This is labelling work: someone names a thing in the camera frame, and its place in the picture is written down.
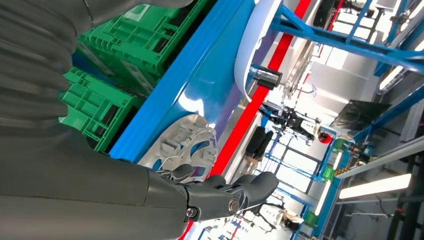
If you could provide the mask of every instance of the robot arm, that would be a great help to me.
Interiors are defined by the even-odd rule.
[[[166,240],[188,220],[225,217],[260,204],[272,174],[225,185],[181,184],[94,152],[59,94],[83,32],[137,4],[192,0],[0,1],[0,236],[5,240]]]

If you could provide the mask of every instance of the green crate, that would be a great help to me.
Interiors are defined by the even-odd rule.
[[[68,105],[61,123],[83,133],[96,151],[108,152],[143,101],[73,67],[66,73],[69,90],[60,95]]]
[[[322,178],[328,181],[333,181],[335,170],[331,166],[325,166],[324,172],[322,173]]]
[[[96,65],[97,70],[100,70],[116,83],[132,89],[142,96],[148,97],[152,93],[154,86],[151,82],[159,82],[160,76],[147,71],[142,72],[138,67],[128,62],[81,42],[78,43],[78,46],[78,49],[84,49],[83,55],[91,61],[92,65]]]
[[[317,222],[318,222],[318,216],[315,215],[313,212],[308,211],[303,224],[311,228],[315,228],[315,226],[317,225]]]
[[[149,92],[215,2],[195,0],[176,9],[142,4],[84,34],[79,42],[124,81],[120,84],[142,85]],[[132,77],[121,77],[122,72]]]

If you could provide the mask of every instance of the fluorescent light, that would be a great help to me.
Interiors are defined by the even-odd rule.
[[[380,90],[384,89],[387,84],[389,84],[404,68],[402,66],[397,66],[385,79],[380,83]]]
[[[372,34],[371,39],[369,40],[370,44],[374,44],[376,42],[377,34],[378,33],[376,31]]]
[[[400,31],[403,32],[405,29],[407,29],[408,27],[408,23],[405,22],[404,24],[402,24],[402,26],[400,27]]]
[[[323,96],[323,97],[326,97],[326,98],[329,98],[329,99],[332,99],[332,100],[341,102],[343,104],[348,104],[349,103],[349,100],[344,99],[343,97],[339,97],[337,95],[332,94],[331,92],[328,92],[328,91],[325,91],[325,90],[322,90],[322,89],[319,89],[319,88],[316,89],[316,93],[319,94],[319,95],[321,95],[321,96]]]
[[[424,50],[424,41],[422,41],[420,44],[418,44],[418,46],[416,46],[415,51],[422,51]],[[401,66],[397,66],[393,71],[391,71],[391,73],[389,73],[389,75],[387,75],[385,77],[385,79],[380,83],[380,90],[384,89],[387,84],[390,83],[390,81],[392,81],[392,79],[394,79],[399,73],[401,73],[401,71],[404,68]]]
[[[418,46],[416,46],[415,51],[422,51],[424,50],[424,41],[422,41]]]
[[[419,2],[418,6],[416,6],[416,8],[413,10],[413,12],[409,15],[409,19],[413,19],[415,16],[417,16],[417,14],[421,11],[421,9],[424,7],[424,1],[421,0],[421,2]]]
[[[340,199],[353,198],[369,194],[383,193],[393,190],[405,189],[409,186],[411,174],[389,177],[382,180],[348,187],[340,191]]]
[[[334,170],[336,170],[336,169],[337,169],[337,166],[338,166],[338,165],[339,165],[339,163],[340,163],[340,159],[342,158],[342,155],[343,155],[343,153],[340,151],[340,152],[338,153],[337,157],[335,158],[334,165],[332,166],[332,169],[334,169]]]
[[[323,208],[324,201],[326,200],[327,194],[329,193],[331,182],[327,181],[325,183],[324,191],[322,192],[321,198],[319,199],[318,205],[315,208],[315,215],[318,216],[321,213],[321,209]]]

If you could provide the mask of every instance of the window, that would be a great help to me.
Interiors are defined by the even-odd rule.
[[[309,157],[300,155],[297,152],[288,150],[284,156],[285,163],[288,163],[298,169],[302,169],[310,174],[314,174],[315,169],[317,168],[318,163],[315,160],[310,159]]]
[[[306,177],[298,172],[295,172],[291,168],[281,165],[276,173],[276,177],[282,182],[293,186],[295,189],[299,191],[306,192],[308,189],[309,183],[311,183],[311,179]]]
[[[295,171],[293,168],[301,169],[312,175],[315,173],[318,162],[292,150],[287,151],[283,162],[289,166],[281,165],[276,173],[277,178],[280,181],[293,186],[299,191],[306,192],[309,184],[311,183],[311,179],[308,176]]]

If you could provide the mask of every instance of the industrial robot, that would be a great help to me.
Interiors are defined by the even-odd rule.
[[[294,108],[284,107],[282,110],[273,109],[262,105],[259,112],[275,124],[274,129],[283,134],[290,133],[296,139],[304,139],[310,146],[315,140],[323,144],[329,144],[332,138],[321,130],[321,120],[311,118],[307,114],[301,114]]]
[[[181,183],[187,166],[158,173],[112,159],[59,123],[78,36],[139,4],[191,2],[0,1],[0,239],[174,240],[189,221],[232,216],[272,194],[272,173]]]

